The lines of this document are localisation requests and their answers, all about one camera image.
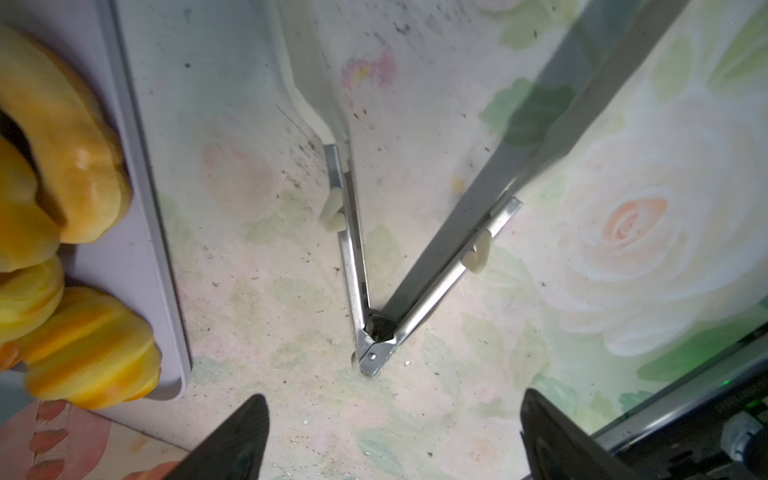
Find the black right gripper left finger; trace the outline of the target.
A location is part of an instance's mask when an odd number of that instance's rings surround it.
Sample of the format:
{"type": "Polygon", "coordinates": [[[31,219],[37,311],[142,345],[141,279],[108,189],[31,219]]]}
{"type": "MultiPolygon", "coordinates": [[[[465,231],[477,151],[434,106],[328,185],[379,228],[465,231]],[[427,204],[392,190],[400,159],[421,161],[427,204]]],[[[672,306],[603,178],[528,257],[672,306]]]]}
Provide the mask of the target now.
{"type": "Polygon", "coordinates": [[[257,480],[270,431],[270,413],[262,394],[252,395],[165,479],[257,480]]]}

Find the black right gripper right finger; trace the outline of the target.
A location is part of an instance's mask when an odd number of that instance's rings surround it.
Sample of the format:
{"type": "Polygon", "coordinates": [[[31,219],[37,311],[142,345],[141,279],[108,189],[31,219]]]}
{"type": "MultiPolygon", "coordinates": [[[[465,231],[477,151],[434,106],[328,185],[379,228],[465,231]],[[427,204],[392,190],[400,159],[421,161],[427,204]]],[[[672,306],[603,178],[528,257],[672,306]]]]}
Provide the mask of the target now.
{"type": "Polygon", "coordinates": [[[520,419],[533,479],[630,477],[628,466],[604,450],[537,390],[525,391],[520,419]]]}

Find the printed paper bag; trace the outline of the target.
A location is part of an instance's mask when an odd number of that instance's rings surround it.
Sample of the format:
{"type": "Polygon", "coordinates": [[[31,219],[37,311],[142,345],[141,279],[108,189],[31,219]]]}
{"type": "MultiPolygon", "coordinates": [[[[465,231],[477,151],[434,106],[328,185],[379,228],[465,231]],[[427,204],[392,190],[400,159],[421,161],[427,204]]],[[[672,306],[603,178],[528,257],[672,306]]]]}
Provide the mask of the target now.
{"type": "Polygon", "coordinates": [[[35,400],[1,425],[3,479],[162,479],[186,456],[65,401],[35,400]]]}

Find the yellow oval bread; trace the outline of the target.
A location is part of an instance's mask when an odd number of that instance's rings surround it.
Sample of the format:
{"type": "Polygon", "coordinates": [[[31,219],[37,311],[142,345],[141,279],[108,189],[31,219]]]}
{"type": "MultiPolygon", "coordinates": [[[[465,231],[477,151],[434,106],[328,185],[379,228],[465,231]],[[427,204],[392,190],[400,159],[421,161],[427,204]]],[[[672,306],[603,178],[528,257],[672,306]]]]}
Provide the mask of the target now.
{"type": "Polygon", "coordinates": [[[37,203],[38,179],[21,152],[1,138],[1,272],[28,268],[51,258],[60,237],[37,203]]]}

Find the glazed ring donut bread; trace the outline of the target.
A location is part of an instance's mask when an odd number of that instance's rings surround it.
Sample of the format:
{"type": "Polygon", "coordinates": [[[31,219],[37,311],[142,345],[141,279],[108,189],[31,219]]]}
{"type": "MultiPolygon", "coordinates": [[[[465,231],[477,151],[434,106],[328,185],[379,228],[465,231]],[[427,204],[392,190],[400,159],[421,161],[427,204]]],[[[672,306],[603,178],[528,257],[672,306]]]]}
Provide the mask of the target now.
{"type": "Polygon", "coordinates": [[[125,216],[132,189],[119,137],[95,93],[56,53],[7,26],[1,109],[26,136],[38,198],[63,243],[92,243],[125,216]]]}

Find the metal kitchen tongs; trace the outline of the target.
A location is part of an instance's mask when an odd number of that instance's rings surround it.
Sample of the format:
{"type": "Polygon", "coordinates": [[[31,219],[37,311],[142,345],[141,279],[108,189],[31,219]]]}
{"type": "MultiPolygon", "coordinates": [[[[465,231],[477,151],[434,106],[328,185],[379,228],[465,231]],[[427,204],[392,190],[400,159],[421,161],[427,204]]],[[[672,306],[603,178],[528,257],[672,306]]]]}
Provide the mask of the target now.
{"type": "Polygon", "coordinates": [[[320,223],[339,240],[355,344],[352,363],[361,374],[375,377],[465,273],[485,268],[493,239],[522,204],[503,190],[402,314],[391,318],[372,308],[350,129],[325,71],[312,5],[308,1],[267,1],[264,7],[288,96],[323,145],[330,192],[320,223]]]}

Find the striped croissant fake bread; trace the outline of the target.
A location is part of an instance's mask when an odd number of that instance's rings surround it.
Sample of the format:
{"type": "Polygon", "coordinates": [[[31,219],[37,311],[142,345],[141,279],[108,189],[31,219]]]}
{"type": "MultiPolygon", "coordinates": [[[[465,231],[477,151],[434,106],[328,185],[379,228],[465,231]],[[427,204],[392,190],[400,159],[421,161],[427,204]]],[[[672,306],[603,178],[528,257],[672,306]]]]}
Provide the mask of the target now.
{"type": "Polygon", "coordinates": [[[1,342],[18,339],[47,321],[65,288],[60,258],[1,274],[1,342]]]}

